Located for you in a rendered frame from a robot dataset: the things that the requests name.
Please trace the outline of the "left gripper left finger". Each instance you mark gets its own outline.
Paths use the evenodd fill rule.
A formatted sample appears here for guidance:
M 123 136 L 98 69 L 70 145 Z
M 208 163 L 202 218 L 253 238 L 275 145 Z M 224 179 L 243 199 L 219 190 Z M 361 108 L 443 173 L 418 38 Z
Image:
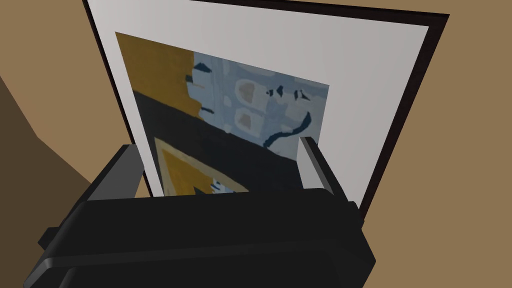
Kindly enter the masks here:
M 135 144 L 124 144 L 80 197 L 80 202 L 134 198 L 144 172 Z

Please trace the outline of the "black framed abstract painting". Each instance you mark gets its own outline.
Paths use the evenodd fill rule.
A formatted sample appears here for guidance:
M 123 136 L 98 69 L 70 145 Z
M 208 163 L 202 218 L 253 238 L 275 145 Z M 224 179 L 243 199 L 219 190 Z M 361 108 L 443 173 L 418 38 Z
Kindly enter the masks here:
M 150 194 L 164 192 L 115 32 L 331 86 L 319 147 L 368 213 L 449 15 L 290 0 L 82 0 Z

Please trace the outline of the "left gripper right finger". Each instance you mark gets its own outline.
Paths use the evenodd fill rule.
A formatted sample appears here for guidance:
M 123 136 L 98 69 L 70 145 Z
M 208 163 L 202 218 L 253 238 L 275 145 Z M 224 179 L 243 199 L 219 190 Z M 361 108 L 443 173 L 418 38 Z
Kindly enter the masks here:
M 333 170 L 312 137 L 300 138 L 296 161 L 303 188 L 322 188 L 343 201 L 348 201 Z

